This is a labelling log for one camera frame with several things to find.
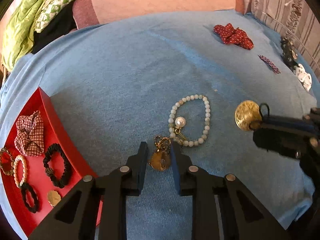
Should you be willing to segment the gold round pendant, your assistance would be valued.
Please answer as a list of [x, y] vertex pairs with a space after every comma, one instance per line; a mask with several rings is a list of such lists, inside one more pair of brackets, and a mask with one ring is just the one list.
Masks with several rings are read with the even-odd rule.
[[261, 108], [266, 106], [267, 116], [270, 114], [270, 108], [267, 104], [258, 105], [252, 100], [245, 100], [240, 103], [235, 110], [234, 120], [236, 125], [242, 131], [256, 131], [263, 123], [263, 114]]

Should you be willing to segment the gold locket with bow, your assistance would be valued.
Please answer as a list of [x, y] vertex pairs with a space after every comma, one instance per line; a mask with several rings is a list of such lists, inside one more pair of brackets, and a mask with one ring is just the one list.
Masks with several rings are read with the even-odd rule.
[[154, 170], [165, 171], [171, 166], [171, 140], [168, 137], [157, 135], [154, 138], [154, 144], [156, 149], [149, 160], [149, 165]]

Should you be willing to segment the red plaid scrunchie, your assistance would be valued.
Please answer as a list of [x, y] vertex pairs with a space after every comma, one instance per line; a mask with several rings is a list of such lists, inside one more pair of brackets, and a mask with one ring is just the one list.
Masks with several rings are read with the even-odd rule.
[[44, 123], [39, 110], [19, 116], [16, 129], [14, 144], [20, 154], [38, 157], [44, 153]]

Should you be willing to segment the red jewelry tray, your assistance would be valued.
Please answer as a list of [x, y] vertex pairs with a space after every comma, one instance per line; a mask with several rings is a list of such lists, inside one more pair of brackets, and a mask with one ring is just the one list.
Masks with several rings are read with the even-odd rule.
[[61, 197], [64, 197], [71, 188], [85, 175], [96, 177], [96, 173], [90, 168], [84, 160], [80, 152], [74, 146], [69, 135], [65, 131], [50, 97], [38, 88], [25, 103], [19, 115], [29, 116], [35, 111], [39, 111], [44, 123], [44, 146], [48, 148], [53, 143], [61, 146], [72, 166], [71, 179], [67, 186], [60, 189], [55, 187], [48, 176], [46, 176], [43, 166], [44, 156], [26, 157], [27, 162], [27, 182], [36, 192], [40, 208], [37, 213], [31, 213], [25, 207], [20, 189], [12, 176], [2, 175], [4, 187], [4, 201], [9, 204], [9, 212], [13, 218], [11, 224], [18, 223], [15, 227], [17, 234], [26, 239], [32, 231], [41, 223], [41, 221], [52, 210], [52, 206], [48, 202], [47, 193], [55, 190]]

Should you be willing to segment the gold oval brooch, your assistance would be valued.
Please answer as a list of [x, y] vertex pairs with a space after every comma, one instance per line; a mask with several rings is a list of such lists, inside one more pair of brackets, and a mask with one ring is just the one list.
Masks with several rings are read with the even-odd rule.
[[55, 191], [55, 190], [50, 190], [48, 193], [47, 193], [47, 199], [48, 199], [48, 202], [49, 204], [52, 206], [52, 207], [55, 207], [61, 200], [61, 196], [60, 194]]

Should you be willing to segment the white patterned scrunchie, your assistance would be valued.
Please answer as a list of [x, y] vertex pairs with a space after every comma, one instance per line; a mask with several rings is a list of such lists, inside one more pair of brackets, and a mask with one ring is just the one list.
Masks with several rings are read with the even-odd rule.
[[304, 89], [309, 92], [312, 87], [312, 77], [311, 74], [305, 71], [305, 68], [302, 64], [297, 64], [294, 70], [296, 78], [303, 85]]

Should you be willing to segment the black grey scrunchie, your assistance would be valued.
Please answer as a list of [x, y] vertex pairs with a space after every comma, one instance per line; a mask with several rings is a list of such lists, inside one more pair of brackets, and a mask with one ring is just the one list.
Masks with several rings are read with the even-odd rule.
[[298, 59], [298, 55], [296, 53], [293, 42], [287, 37], [282, 36], [280, 41], [280, 46], [282, 49], [282, 59], [283, 62], [289, 67], [291, 71], [294, 71], [298, 66], [296, 60]]

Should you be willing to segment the small purple hair clip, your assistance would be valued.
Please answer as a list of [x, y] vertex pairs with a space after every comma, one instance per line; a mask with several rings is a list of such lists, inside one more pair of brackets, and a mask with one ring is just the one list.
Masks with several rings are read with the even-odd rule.
[[263, 56], [263, 55], [258, 55], [259, 59], [261, 59], [262, 61], [264, 61], [270, 68], [271, 70], [274, 72], [274, 74], [280, 74], [280, 70], [279, 68], [267, 57]]

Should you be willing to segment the pearl earring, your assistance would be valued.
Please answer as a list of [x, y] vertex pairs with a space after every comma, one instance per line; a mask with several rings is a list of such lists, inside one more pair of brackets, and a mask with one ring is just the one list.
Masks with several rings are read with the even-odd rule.
[[186, 120], [184, 117], [179, 116], [175, 119], [175, 128], [174, 128], [174, 133], [176, 134], [177, 137], [179, 137], [182, 141], [186, 141], [186, 137], [182, 134], [181, 130], [182, 128], [186, 125]]

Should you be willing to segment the red dotted scrunchie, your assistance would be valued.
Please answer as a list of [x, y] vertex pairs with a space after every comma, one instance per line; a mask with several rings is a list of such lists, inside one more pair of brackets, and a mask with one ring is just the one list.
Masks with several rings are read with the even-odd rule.
[[227, 25], [216, 25], [213, 31], [219, 35], [221, 41], [226, 44], [234, 44], [246, 50], [254, 48], [253, 41], [249, 38], [247, 33], [240, 28], [234, 28], [231, 23]]

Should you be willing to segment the striped floral sofa cover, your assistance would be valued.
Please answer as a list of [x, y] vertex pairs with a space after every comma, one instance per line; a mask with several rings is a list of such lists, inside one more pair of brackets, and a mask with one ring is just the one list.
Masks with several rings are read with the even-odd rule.
[[319, 21], [305, 0], [251, 0], [251, 13], [289, 38], [319, 79]]

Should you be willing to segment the blue bed blanket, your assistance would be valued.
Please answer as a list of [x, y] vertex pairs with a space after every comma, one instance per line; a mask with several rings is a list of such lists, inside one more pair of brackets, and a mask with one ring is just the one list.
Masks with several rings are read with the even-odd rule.
[[[213, 28], [228, 23], [245, 31], [254, 48], [224, 44]], [[151, 14], [77, 30], [16, 64], [1, 88], [1, 143], [42, 88], [73, 144], [104, 176], [141, 142], [153, 150], [154, 137], [167, 135], [178, 100], [204, 95], [211, 107], [208, 139], [184, 153], [211, 174], [236, 175], [287, 228], [311, 205], [312, 181], [297, 161], [257, 148], [252, 133], [234, 121], [245, 100], [294, 118], [319, 106], [318, 81], [307, 92], [281, 54], [278, 33], [234, 11]]]

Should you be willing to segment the black folded cloth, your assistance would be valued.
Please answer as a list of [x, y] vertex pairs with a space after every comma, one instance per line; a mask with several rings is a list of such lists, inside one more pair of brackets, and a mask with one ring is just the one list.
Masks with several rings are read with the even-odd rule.
[[57, 38], [76, 28], [73, 4], [74, 1], [66, 5], [40, 33], [34, 32], [32, 54], [36, 54]]

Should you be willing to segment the green quilted comforter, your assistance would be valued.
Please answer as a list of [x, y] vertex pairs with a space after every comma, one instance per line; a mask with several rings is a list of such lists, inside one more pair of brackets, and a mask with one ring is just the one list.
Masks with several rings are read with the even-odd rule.
[[3, 33], [2, 64], [12, 72], [17, 61], [30, 53], [34, 33], [41, 33], [74, 0], [21, 0]]

